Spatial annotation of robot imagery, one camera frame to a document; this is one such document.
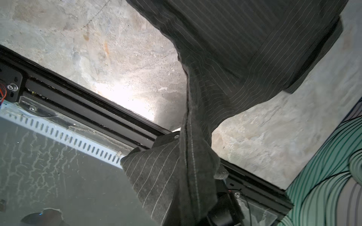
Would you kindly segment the dark grey pinstripe shirt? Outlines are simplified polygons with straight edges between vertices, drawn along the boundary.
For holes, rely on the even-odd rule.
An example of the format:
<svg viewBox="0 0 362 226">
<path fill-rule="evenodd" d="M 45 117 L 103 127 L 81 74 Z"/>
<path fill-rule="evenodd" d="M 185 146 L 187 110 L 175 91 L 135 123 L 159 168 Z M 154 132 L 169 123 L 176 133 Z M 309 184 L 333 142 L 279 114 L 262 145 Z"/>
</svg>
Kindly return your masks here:
<svg viewBox="0 0 362 226">
<path fill-rule="evenodd" d="M 225 177 L 212 132 L 282 91 L 293 93 L 342 32 L 346 1 L 129 1 L 175 46 L 187 75 L 180 136 L 121 164 L 160 226 L 195 226 Z"/>
</svg>

